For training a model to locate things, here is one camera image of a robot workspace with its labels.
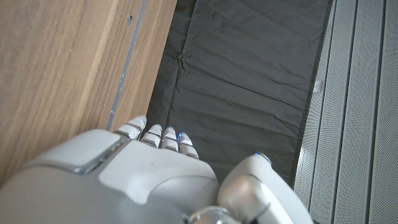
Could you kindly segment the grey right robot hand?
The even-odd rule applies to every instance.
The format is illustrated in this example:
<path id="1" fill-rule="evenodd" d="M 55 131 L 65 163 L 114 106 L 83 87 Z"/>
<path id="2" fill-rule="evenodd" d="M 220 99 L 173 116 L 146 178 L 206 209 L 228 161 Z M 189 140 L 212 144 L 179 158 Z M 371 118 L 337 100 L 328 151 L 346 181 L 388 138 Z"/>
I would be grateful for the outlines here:
<path id="1" fill-rule="evenodd" d="M 81 133 L 1 187 L 2 223 L 311 223 L 257 152 L 219 181 L 185 133 L 138 116 Z"/>

